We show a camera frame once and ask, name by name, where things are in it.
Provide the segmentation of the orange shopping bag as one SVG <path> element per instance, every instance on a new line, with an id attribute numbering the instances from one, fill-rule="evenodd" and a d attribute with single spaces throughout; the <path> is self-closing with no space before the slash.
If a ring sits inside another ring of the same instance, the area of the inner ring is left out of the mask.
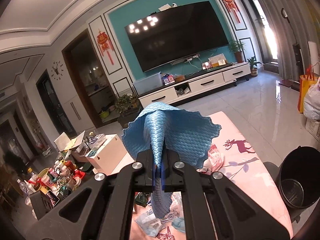
<path id="1" fill-rule="evenodd" d="M 319 62 L 314 65 L 310 65 L 306 69 L 306 73 L 299 76 L 299 99 L 297 105 L 299 113 L 303 113 L 304 111 L 303 102 L 309 88 L 312 85 L 315 85 L 319 78 L 319 75 L 314 72 L 314 66 L 317 64 L 319 64 Z"/>

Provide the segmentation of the black trash bin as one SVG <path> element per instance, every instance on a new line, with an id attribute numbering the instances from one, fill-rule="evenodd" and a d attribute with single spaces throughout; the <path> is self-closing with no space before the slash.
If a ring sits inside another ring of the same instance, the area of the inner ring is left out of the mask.
<path id="1" fill-rule="evenodd" d="M 298 146 L 283 160 L 276 185 L 287 207 L 306 209 L 319 200 L 319 151 Z"/>

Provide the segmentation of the small potted plant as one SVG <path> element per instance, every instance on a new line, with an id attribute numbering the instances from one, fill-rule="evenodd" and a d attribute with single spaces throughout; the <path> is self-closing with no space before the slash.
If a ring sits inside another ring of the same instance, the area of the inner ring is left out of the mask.
<path id="1" fill-rule="evenodd" d="M 256 77 L 258 75 L 258 66 L 261 64 L 261 62 L 257 61 L 255 56 L 247 59 L 247 62 L 249 63 L 249 67 L 251 70 L 251 76 Z"/>

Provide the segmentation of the pink plastic wrapper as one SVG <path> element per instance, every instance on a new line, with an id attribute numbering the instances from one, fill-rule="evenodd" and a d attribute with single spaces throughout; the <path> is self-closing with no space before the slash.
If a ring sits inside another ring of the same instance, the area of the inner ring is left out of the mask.
<path id="1" fill-rule="evenodd" d="M 224 163 L 224 155 L 221 153 L 215 144 L 211 144 L 208 151 L 208 158 L 203 162 L 203 167 L 197 169 L 197 172 L 211 175 L 218 171 Z"/>

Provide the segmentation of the white wooden box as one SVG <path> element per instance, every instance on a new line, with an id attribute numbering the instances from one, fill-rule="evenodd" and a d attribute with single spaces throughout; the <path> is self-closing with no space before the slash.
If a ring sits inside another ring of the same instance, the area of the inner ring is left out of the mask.
<path id="1" fill-rule="evenodd" d="M 97 150 L 92 149 L 85 157 L 97 172 L 110 175 L 125 157 L 127 150 L 117 134 L 103 136 L 105 141 L 100 147 Z"/>

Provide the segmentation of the left red Chinese knot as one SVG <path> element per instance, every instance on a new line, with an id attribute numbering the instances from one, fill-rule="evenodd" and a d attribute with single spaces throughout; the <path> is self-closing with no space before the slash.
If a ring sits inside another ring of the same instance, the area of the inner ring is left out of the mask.
<path id="1" fill-rule="evenodd" d="M 105 31 L 99 30 L 99 34 L 97 36 L 97 44 L 100 49 L 101 56 L 103 57 L 104 54 L 107 54 L 107 57 L 108 57 L 110 63 L 112 65 L 114 65 L 114 61 L 113 61 L 112 56 L 109 52 L 109 50 L 114 51 L 114 47 L 113 47 L 113 44 L 111 42 L 110 37 L 107 35 L 107 33 Z"/>

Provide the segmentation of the blue cleaning cloth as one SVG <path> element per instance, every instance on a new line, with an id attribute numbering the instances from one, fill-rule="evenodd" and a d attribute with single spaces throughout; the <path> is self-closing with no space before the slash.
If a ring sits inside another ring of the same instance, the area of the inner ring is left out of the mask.
<path id="1" fill-rule="evenodd" d="M 200 112 L 190 112 L 156 102 L 149 104 L 123 130 L 121 140 L 132 159 L 139 152 L 152 150 L 156 167 L 151 206 L 156 218 L 163 219 L 170 211 L 171 193 L 164 192 L 161 171 L 163 149 L 178 153 L 182 162 L 196 169 L 208 158 L 212 139 L 220 135 L 221 125 Z"/>

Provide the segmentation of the right red Chinese knot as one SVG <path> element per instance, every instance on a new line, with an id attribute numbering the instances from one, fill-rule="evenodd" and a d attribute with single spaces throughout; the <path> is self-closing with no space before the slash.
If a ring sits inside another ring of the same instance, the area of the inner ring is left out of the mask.
<path id="1" fill-rule="evenodd" d="M 228 12 L 232 14 L 237 23 L 241 23 L 240 18 L 238 16 L 239 8 L 235 2 L 235 0 L 222 0 L 224 5 L 226 6 Z"/>

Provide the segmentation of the white plastic bag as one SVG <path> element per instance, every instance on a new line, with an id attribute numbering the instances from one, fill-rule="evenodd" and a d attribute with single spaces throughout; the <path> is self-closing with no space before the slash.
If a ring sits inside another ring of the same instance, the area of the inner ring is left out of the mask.
<path id="1" fill-rule="evenodd" d="M 320 77 L 316 84 L 312 85 L 304 97 L 304 110 L 303 114 L 306 118 L 313 121 L 320 120 L 320 90 L 319 90 Z"/>

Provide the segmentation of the antler wall clock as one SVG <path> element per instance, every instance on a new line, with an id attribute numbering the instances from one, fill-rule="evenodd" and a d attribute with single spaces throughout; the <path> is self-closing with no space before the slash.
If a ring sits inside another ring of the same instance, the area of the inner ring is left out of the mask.
<path id="1" fill-rule="evenodd" d="M 63 64 L 61 61 L 53 62 L 51 77 L 54 80 L 61 80 L 61 77 L 63 77 L 63 71 Z"/>

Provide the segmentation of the tall potted plant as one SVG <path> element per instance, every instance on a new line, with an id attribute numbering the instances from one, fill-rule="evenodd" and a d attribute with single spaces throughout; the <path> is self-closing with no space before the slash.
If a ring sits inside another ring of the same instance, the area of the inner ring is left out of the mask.
<path id="1" fill-rule="evenodd" d="M 237 63 L 243 63 L 243 51 L 244 51 L 244 43 L 238 40 L 229 40 L 228 41 L 228 49 L 231 53 L 234 54 Z"/>

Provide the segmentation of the large black television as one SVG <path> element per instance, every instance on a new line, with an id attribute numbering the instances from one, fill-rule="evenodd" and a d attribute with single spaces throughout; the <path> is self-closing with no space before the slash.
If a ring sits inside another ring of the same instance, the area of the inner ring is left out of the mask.
<path id="1" fill-rule="evenodd" d="M 228 45 L 208 1 L 154 13 L 127 25 L 125 31 L 143 72 Z"/>

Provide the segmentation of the clear plastic storage bin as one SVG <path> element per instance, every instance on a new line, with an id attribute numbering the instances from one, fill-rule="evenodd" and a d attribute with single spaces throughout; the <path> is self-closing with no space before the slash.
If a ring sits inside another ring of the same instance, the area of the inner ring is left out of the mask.
<path id="1" fill-rule="evenodd" d="M 137 80 L 133 83 L 133 86 L 138 95 L 142 95 L 154 89 L 163 86 L 161 73 L 156 73 L 145 77 L 143 79 Z"/>

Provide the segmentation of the red chinese knot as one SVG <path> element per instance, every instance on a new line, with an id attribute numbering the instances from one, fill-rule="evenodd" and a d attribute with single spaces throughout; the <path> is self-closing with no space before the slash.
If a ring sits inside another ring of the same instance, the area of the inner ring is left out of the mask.
<path id="1" fill-rule="evenodd" d="M 113 44 L 111 42 L 110 37 L 107 35 L 107 33 L 105 31 L 99 30 L 99 34 L 97 36 L 97 44 L 100 49 L 101 56 L 103 57 L 104 54 L 107 54 L 107 57 L 108 57 L 110 63 L 112 65 L 114 65 L 114 61 L 113 61 L 112 56 L 109 52 L 109 50 L 114 51 L 114 47 L 113 47 Z"/>
<path id="2" fill-rule="evenodd" d="M 232 14 L 237 23 L 241 23 L 240 18 L 238 16 L 239 8 L 235 2 L 235 0 L 222 0 L 224 5 L 226 6 L 228 12 Z"/>

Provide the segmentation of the grey window curtain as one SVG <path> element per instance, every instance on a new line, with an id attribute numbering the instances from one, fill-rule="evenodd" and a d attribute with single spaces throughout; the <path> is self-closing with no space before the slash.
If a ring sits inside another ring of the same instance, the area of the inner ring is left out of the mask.
<path id="1" fill-rule="evenodd" d="M 258 0 L 258 2 L 276 38 L 280 76 L 298 80 L 302 72 L 296 65 L 293 45 L 299 44 L 304 67 L 308 67 L 311 63 L 308 42 L 319 45 L 316 24 L 306 0 Z"/>

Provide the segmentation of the upright vacuum cleaner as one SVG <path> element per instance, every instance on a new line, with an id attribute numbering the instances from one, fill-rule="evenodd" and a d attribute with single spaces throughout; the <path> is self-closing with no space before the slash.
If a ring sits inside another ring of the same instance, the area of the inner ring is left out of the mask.
<path id="1" fill-rule="evenodd" d="M 295 61 L 296 61 L 296 67 L 298 69 L 298 74 L 301 74 L 303 72 L 303 63 L 302 63 L 302 55 L 301 55 L 300 45 L 297 42 L 297 38 L 296 38 L 295 32 L 293 30 L 293 27 L 291 25 L 291 22 L 289 20 L 288 14 L 286 13 L 285 9 L 281 8 L 280 13 L 281 13 L 282 18 L 287 20 L 287 23 L 289 24 L 289 26 L 290 26 L 290 28 L 292 30 L 293 36 L 295 38 L 295 43 L 292 45 L 292 48 L 293 48 L 293 52 L 294 52 L 294 55 L 295 55 Z"/>

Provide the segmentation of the white TV cabinet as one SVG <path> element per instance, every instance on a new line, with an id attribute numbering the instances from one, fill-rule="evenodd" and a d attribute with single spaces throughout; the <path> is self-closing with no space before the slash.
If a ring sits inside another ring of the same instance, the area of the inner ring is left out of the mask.
<path id="1" fill-rule="evenodd" d="M 236 85 L 238 78 L 245 77 L 248 79 L 250 73 L 251 70 L 248 63 L 237 63 L 215 71 L 197 73 L 181 82 L 158 88 L 138 98 L 144 108 L 154 102 L 172 105 L 225 85 Z"/>

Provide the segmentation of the pink patterned tablecloth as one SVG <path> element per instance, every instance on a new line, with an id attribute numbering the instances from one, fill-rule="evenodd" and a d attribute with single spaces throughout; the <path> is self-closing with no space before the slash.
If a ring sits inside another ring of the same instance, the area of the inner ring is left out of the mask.
<path id="1" fill-rule="evenodd" d="M 209 117 L 213 123 L 222 127 L 220 135 L 212 139 L 212 144 L 224 155 L 223 166 L 218 171 L 283 225 L 292 237 L 289 212 L 281 200 L 275 182 L 255 150 L 225 113 L 217 112 Z M 135 160 L 127 152 L 114 172 Z"/>

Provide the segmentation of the plant stand with greenery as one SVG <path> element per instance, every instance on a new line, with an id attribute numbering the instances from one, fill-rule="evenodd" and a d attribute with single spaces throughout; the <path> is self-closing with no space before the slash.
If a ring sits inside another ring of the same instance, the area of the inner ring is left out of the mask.
<path id="1" fill-rule="evenodd" d="M 116 100 L 116 111 L 119 114 L 117 122 L 122 128 L 128 128 L 129 122 L 133 122 L 142 111 L 142 106 L 135 91 L 124 91 Z"/>

